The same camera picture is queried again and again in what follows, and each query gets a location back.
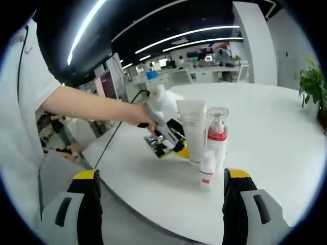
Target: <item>chair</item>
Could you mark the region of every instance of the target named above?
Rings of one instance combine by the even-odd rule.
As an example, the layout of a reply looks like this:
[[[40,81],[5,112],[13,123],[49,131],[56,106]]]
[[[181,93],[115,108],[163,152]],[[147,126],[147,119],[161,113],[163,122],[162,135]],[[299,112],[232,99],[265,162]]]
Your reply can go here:
[[[239,71],[239,76],[237,77],[237,83],[247,83],[248,81],[246,80],[247,73],[249,72],[249,64],[244,64],[241,65],[240,71]]]
[[[174,85],[192,84],[192,78],[188,70],[181,69],[169,73],[170,80]]]

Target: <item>small white bottle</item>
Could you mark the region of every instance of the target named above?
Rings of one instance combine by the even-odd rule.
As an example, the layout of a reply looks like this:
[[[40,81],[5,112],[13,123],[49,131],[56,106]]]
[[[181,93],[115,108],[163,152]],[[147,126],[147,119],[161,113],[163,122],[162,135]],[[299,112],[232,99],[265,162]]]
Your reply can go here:
[[[200,161],[200,184],[204,190],[211,190],[212,177],[216,170],[216,157],[214,151],[204,149]]]
[[[228,136],[227,126],[223,119],[227,118],[228,109],[213,107],[208,110],[207,116],[213,119],[208,129],[207,148],[215,152],[217,171],[223,172]]]

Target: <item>ceiling light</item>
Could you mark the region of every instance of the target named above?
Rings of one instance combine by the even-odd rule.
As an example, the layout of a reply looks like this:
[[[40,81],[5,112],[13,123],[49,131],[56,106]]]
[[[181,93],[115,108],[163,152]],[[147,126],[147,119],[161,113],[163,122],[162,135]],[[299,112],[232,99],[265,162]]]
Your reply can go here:
[[[151,57],[151,55],[147,55],[147,56],[141,58],[140,61],[143,61],[143,60],[148,59],[148,58],[150,58],[150,57]]]
[[[196,42],[189,42],[189,43],[184,43],[184,44],[181,44],[181,45],[178,45],[178,46],[173,46],[173,47],[167,48],[167,49],[163,50],[163,52],[166,52],[166,51],[169,51],[169,50],[174,50],[174,49],[179,48],[179,47],[184,47],[184,46],[188,46],[188,45],[192,45],[192,44],[196,44],[196,43],[223,41],[223,40],[243,40],[243,37],[214,38],[214,39],[206,39],[206,40],[201,40],[201,41],[196,41]]]
[[[188,34],[192,34],[192,33],[196,33],[196,32],[204,32],[204,31],[210,31],[210,30],[217,30],[217,29],[228,29],[228,28],[240,28],[240,26],[221,26],[221,27],[208,27],[208,28],[203,28],[203,29],[197,29],[197,30],[194,30],[194,31],[190,31],[190,32],[184,32],[182,34],[178,34],[178,35],[175,35],[175,36],[172,36],[172,37],[168,37],[168,38],[165,38],[161,41],[158,41],[158,42],[155,42],[149,46],[146,46],[144,48],[141,48],[140,50],[136,51],[135,53],[138,54],[144,50],[147,50],[148,48],[151,48],[153,46],[156,46],[160,43],[163,43],[163,42],[166,42],[168,40],[171,40],[171,39],[174,39],[174,38],[177,38],[177,37],[182,37],[182,36],[185,36],[185,35],[188,35]]]
[[[81,40],[81,37],[83,36],[88,24],[90,24],[91,20],[93,19],[93,17],[95,16],[95,14],[101,8],[101,6],[104,4],[105,1],[106,0],[98,0],[97,3],[93,6],[91,11],[89,12],[89,14],[87,15],[87,17],[85,18],[85,20],[83,21],[82,26],[78,30],[78,33],[75,37],[71,51],[69,52],[68,59],[67,59],[68,65],[71,64],[71,61],[73,58],[73,51],[74,51],[75,47],[77,46],[78,42]]]
[[[126,68],[128,68],[128,67],[130,67],[130,66],[132,66],[132,65],[133,65],[133,63],[130,63],[130,64],[124,66],[123,69],[126,69]]]

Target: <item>white tube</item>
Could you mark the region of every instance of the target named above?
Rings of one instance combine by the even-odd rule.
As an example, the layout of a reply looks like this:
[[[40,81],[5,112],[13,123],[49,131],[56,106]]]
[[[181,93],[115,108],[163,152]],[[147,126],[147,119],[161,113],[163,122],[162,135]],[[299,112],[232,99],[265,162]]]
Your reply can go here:
[[[200,163],[206,138],[206,102],[182,100],[176,101],[176,103],[185,132],[190,160]]]

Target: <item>potted plant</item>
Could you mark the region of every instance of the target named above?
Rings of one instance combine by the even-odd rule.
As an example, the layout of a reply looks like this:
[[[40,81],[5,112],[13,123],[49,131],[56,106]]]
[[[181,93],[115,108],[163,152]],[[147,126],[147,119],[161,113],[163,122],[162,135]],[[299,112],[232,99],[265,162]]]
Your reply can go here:
[[[326,89],[327,84],[324,81],[322,71],[319,67],[316,67],[314,62],[306,58],[309,63],[309,69],[302,69],[299,73],[300,89],[299,96],[302,97],[302,108],[307,105],[312,99],[314,105],[316,105],[315,117],[324,129],[327,128],[327,97]]]

